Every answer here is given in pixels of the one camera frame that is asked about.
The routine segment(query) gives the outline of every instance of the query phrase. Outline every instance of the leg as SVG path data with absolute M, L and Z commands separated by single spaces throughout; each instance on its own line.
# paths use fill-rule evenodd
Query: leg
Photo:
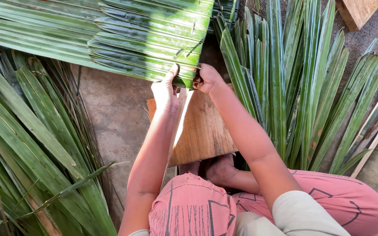
M 239 174 L 237 170 L 234 173 L 234 169 L 228 165 L 228 159 L 229 157 L 223 157 L 213 166 L 216 170 L 221 169 L 221 177 L 211 171 L 207 172 L 208 178 L 212 177 L 211 181 L 217 181 L 221 186 L 237 188 L 239 184 L 243 191 L 258 193 L 258 184 L 252 184 L 255 179 L 253 175 L 250 172 Z M 233 177 L 222 178 L 225 173 Z M 378 194 L 368 185 L 346 176 L 300 170 L 292 170 L 291 173 L 303 190 L 320 203 L 351 235 L 378 234 Z M 239 193 L 233 197 L 238 212 L 251 211 L 273 220 L 261 194 Z
M 237 208 L 223 188 L 192 174 L 193 165 L 171 179 L 152 204 L 150 235 L 229 235 L 235 230 Z

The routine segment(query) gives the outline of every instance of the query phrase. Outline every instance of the right hand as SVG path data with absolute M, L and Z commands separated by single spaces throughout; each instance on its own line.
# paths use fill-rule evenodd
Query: right hand
M 193 79 L 193 88 L 209 94 L 212 91 L 212 88 L 217 86 L 219 83 L 224 83 L 221 75 L 212 66 L 204 63 L 199 65 L 201 67 L 199 70 L 199 75 L 201 77 Z

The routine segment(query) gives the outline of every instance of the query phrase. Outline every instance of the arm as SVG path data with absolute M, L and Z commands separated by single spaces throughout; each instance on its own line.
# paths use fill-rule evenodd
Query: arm
M 213 67 L 202 64 L 200 76 L 203 81 L 194 80 L 194 87 L 211 97 L 272 212 L 273 204 L 279 196 L 288 191 L 302 191 L 302 188 L 279 157 L 266 132 L 246 111 L 218 72 Z
M 157 109 L 129 175 L 125 212 L 118 236 L 150 229 L 148 214 L 160 193 L 170 142 L 178 119 L 177 88 L 171 85 L 177 71 L 177 65 L 174 65 L 161 83 L 156 82 L 152 86 Z

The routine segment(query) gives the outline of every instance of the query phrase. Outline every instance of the person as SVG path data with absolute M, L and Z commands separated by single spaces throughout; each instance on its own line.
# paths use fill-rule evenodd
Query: person
M 119 236 L 373 236 L 378 194 L 345 176 L 289 170 L 257 121 L 218 72 L 200 65 L 194 88 L 217 107 L 251 172 L 234 168 L 232 154 L 218 157 L 199 177 L 200 162 L 160 191 L 179 102 L 174 65 L 152 85 L 157 110 L 129 175 Z M 230 196 L 221 187 L 245 191 Z

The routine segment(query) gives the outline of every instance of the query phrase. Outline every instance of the patterned pink pants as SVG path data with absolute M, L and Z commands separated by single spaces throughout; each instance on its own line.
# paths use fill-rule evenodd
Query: patterned pink pants
M 291 170 L 310 194 L 351 235 L 378 234 L 378 194 L 346 176 Z M 273 222 L 261 194 L 228 195 L 223 188 L 193 174 L 174 177 L 153 202 L 150 235 L 232 236 L 236 215 L 254 212 Z

